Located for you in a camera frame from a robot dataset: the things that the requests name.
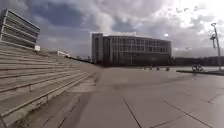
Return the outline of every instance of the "street lamp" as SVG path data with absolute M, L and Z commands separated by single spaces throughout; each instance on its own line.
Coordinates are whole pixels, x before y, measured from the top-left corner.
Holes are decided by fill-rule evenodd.
M 212 34 L 212 36 L 210 37 L 210 40 L 212 40 L 212 42 L 213 42 L 213 48 L 216 49 L 216 46 L 215 46 L 215 34 Z
M 218 65 L 219 65 L 219 70 L 221 70 L 221 52 L 220 52 L 220 46 L 219 46 L 219 38 L 218 38 L 218 34 L 217 34 L 217 29 L 216 29 L 216 23 L 212 23 L 211 26 L 214 27 L 214 31 L 215 31 L 215 35 L 213 38 L 216 39 L 217 41 L 217 48 L 218 48 Z

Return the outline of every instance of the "cloud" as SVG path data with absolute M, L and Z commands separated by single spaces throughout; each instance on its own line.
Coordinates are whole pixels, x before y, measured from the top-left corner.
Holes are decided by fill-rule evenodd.
M 173 48 L 201 51 L 195 52 L 196 56 L 203 52 L 207 55 L 207 49 L 212 48 L 209 40 L 212 22 L 218 23 L 220 43 L 224 46 L 224 17 L 220 13 L 223 7 L 219 1 L 212 1 L 215 5 L 211 0 L 9 0 L 6 3 L 5 6 L 18 5 L 17 8 L 28 10 L 21 9 L 24 13 L 33 15 L 41 28 L 38 41 L 41 46 L 73 54 L 90 54 L 91 31 L 136 31 L 139 35 L 171 40 Z

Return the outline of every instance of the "glass facade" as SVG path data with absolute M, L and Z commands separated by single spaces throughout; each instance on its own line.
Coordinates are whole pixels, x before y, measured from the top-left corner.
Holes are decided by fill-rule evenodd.
M 30 30 L 30 29 L 28 29 L 28 28 L 26 28 L 24 26 L 21 26 L 19 24 L 16 24 L 16 22 L 13 22 L 10 19 L 6 19 L 5 24 L 7 24 L 7 25 L 9 25 L 11 27 L 14 27 L 16 29 L 19 29 L 20 31 L 23 31 L 25 33 L 28 33 L 28 34 L 30 34 L 30 35 L 32 35 L 34 37 L 37 37 L 38 36 L 38 33 L 37 32 L 33 32 L 32 30 Z
M 24 20 L 15 13 L 4 10 L 1 21 L 5 21 L 2 27 L 2 42 L 35 48 L 40 29 L 32 23 Z
M 10 36 L 4 35 L 4 34 L 2 35 L 2 41 L 6 41 L 6 42 L 17 44 L 17 45 L 22 45 L 22 46 L 29 47 L 29 48 L 34 48 L 35 47 L 35 44 L 30 44 L 30 43 L 27 43 L 25 41 L 15 39 L 13 37 L 10 37 Z
M 171 57 L 170 41 L 135 36 L 103 36 L 103 34 L 100 38 L 102 40 L 97 34 L 93 34 L 92 42 L 95 50 L 93 58 L 96 58 L 94 61 L 96 63 L 101 61 L 104 64 L 154 65 L 167 63 Z
M 25 21 L 24 19 L 20 18 L 19 16 L 15 15 L 14 13 L 12 13 L 11 11 L 8 11 L 7 14 L 8 17 L 12 18 L 13 20 L 30 27 L 31 29 L 35 30 L 35 31 L 40 31 L 39 28 L 35 27 L 34 25 L 30 24 L 29 22 Z
M 13 35 L 13 36 L 16 36 L 16 37 L 19 37 L 21 39 L 25 39 L 25 40 L 31 41 L 33 43 L 36 43 L 36 39 L 34 39 L 32 37 L 29 37 L 25 34 L 22 34 L 22 33 L 18 32 L 16 30 L 13 30 L 12 28 L 8 28 L 6 26 L 4 26 L 3 32 L 7 33 L 7 34 L 10 34 L 10 35 Z

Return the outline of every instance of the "concrete steps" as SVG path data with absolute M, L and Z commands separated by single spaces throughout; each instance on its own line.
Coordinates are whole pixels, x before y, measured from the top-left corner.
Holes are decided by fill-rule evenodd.
M 16 120 L 24 117 L 30 110 L 39 107 L 88 77 L 89 75 L 87 74 L 80 74 L 78 77 L 75 75 L 74 77 L 0 101 L 0 113 L 5 124 L 7 126 L 11 125 Z
M 15 56 L 15 57 L 21 57 L 21 58 L 30 58 L 30 59 L 44 59 L 46 60 L 47 58 L 43 58 L 41 56 L 33 55 L 33 54 L 20 54 L 17 52 L 11 52 L 11 51 L 0 51 L 0 55 L 4 56 Z
M 0 119 L 4 125 L 10 126 L 93 75 L 78 65 L 66 58 L 0 43 Z
M 77 67 L 72 68 L 72 67 L 60 67 L 60 68 L 37 68 L 37 69 L 15 69 L 15 70 L 0 70 L 0 77 L 2 76 L 23 76 L 23 75 L 31 75 L 31 74 L 36 74 L 36 73 L 41 73 L 41 72 L 53 72 L 53 71 L 63 71 L 63 70 L 72 70 L 72 69 L 77 69 Z
M 0 70 L 15 70 L 15 69 L 40 69 L 40 68 L 62 68 L 71 66 L 48 65 L 48 64 L 0 64 Z
M 3 75 L 0 76 L 0 88 L 4 86 L 8 86 L 6 84 L 10 83 L 15 83 L 18 84 L 18 82 L 21 81 L 28 81 L 28 80 L 33 80 L 33 79 L 38 79 L 38 78 L 45 78 L 45 77 L 51 77 L 55 75 L 61 75 L 61 74 L 67 74 L 70 72 L 74 72 L 79 70 L 62 70 L 62 71 L 49 71 L 49 72 L 39 72 L 39 73 L 28 73 L 28 74 L 21 74 L 21 75 Z
M 50 60 L 33 59 L 33 58 L 26 58 L 26 57 L 13 56 L 13 55 L 9 55 L 9 56 L 8 55 L 2 55 L 1 53 L 0 53 L 0 59 L 57 63 L 55 61 L 50 61 Z

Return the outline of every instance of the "curb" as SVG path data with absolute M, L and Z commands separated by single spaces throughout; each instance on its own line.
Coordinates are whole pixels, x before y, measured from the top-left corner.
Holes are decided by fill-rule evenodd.
M 179 73 L 202 74 L 202 75 L 224 76 L 224 73 L 217 73 L 217 72 L 193 72 L 193 71 L 186 71 L 186 70 L 177 70 L 176 72 L 179 72 Z

